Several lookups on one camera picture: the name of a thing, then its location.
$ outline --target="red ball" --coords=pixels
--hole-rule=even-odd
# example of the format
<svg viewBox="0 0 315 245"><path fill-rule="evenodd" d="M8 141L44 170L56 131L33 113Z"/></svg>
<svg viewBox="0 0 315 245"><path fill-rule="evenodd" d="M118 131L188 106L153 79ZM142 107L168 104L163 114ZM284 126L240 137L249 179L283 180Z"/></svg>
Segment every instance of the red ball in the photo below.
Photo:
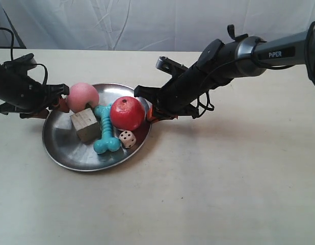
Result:
<svg viewBox="0 0 315 245"><path fill-rule="evenodd" d="M130 96L120 97L111 106L110 120L119 130L133 131L138 128L145 118L142 103Z"/></svg>

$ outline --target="white table surface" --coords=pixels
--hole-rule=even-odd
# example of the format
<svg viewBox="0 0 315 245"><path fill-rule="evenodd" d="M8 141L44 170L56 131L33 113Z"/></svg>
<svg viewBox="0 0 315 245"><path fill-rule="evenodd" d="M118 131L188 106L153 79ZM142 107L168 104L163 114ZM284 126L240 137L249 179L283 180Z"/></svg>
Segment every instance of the white table surface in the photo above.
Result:
<svg viewBox="0 0 315 245"><path fill-rule="evenodd" d="M162 86L159 56L33 52L48 84ZM0 50L0 62L10 59ZM29 75L42 82L42 67ZM0 245L315 244L315 88L305 66L211 91L214 112L154 124L138 153L106 171L55 164L42 119L0 114Z"/></svg>

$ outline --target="white backdrop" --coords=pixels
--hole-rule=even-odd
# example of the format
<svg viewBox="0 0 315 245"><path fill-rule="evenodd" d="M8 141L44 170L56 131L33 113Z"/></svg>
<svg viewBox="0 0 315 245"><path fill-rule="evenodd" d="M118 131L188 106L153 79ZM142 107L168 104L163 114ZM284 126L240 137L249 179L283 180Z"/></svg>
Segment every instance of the white backdrop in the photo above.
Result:
<svg viewBox="0 0 315 245"><path fill-rule="evenodd" d="M238 34L304 31L315 0L0 0L27 48L201 51Z"/></svg>

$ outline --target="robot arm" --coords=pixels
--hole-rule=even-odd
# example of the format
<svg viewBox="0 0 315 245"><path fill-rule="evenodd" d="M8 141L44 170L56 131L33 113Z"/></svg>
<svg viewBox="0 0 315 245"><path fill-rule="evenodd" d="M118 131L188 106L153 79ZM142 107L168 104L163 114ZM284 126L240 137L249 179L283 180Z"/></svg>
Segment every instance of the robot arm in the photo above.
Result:
<svg viewBox="0 0 315 245"><path fill-rule="evenodd" d="M178 116L198 118L199 106L213 110L208 91L229 84L234 78L255 77L266 69L286 69L305 64L310 80L315 85L315 22L307 32L301 32L270 42L247 34L235 37L234 26L228 26L233 42L224 44L216 39L201 53L189 68L167 57L160 57L156 67L172 76L161 88L138 86L136 97L152 103L147 120L156 122ZM207 105L199 97L207 95ZM198 99L197 106L191 103Z"/></svg>

